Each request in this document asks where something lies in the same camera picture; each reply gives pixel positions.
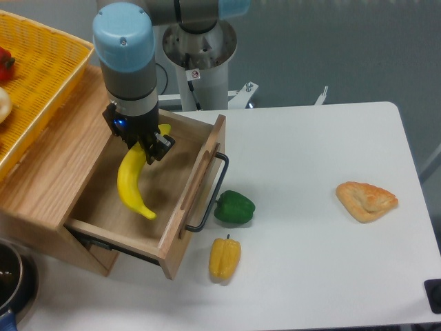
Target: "white table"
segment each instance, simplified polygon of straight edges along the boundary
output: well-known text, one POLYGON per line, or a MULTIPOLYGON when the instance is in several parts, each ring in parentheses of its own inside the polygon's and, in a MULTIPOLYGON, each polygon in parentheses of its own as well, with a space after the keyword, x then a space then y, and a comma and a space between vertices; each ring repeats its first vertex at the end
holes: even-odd
POLYGON ((221 192, 255 202, 246 225, 213 216, 193 236, 177 278, 121 255, 108 278, 36 256, 41 293, 24 331, 286 330, 441 321, 423 282, 441 258, 398 109, 391 103, 186 113, 227 115, 230 167, 221 192), (337 200, 345 181, 400 205, 360 224, 337 200), (242 244, 236 274, 213 283, 217 237, 242 244))

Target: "drawer handle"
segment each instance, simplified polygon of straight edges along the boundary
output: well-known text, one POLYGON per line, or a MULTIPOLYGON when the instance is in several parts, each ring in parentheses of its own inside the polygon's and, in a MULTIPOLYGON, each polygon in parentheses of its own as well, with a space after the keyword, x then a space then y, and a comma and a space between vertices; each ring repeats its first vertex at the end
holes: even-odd
POLYGON ((212 195, 211 199, 209 200, 207 209, 205 211, 205 214, 204 214, 204 216, 202 218, 201 223, 198 226, 191 226, 191 225, 186 224, 185 225, 185 229, 187 231, 190 231, 190 232, 200 232, 203 229, 205 223, 207 222, 208 216, 209 216, 210 212, 212 211, 213 205, 216 202, 216 197, 218 196, 219 190, 221 189, 222 182, 223 182, 223 179, 225 177, 225 174, 227 173, 228 163, 229 163, 227 155, 225 155, 223 153, 220 153, 220 152, 216 152, 214 157, 224 161, 224 165, 223 165, 223 168, 222 168, 222 172, 220 173, 218 183, 216 184, 216 187, 214 188, 213 195, 212 195))

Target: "wicker basket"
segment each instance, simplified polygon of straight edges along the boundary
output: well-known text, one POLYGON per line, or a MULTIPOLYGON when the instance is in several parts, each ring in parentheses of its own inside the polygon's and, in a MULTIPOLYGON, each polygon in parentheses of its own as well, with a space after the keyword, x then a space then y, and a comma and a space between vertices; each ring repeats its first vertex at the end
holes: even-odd
POLYGON ((0 46, 16 59, 13 80, 0 82, 13 103, 0 123, 0 180, 20 161, 80 81, 93 44, 0 10, 0 46))

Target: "green bell pepper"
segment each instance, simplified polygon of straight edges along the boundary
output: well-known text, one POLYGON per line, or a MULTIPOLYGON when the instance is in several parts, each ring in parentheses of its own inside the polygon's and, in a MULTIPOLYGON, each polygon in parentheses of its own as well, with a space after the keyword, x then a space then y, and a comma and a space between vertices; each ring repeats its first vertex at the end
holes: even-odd
POLYGON ((225 191, 217 201, 214 216, 226 223, 245 224, 253 218, 256 210, 254 203, 234 191, 225 191))

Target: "pastry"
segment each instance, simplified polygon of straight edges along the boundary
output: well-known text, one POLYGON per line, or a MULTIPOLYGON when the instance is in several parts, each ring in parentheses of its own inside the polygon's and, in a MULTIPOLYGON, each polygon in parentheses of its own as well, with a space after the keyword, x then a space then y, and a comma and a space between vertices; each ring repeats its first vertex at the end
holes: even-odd
POLYGON ((6 117, 11 113, 12 101, 8 93, 0 88, 0 123, 3 122, 6 117))
POLYGON ((352 217, 361 223, 375 221, 398 206, 395 195, 367 183, 348 181, 340 184, 336 195, 352 217))

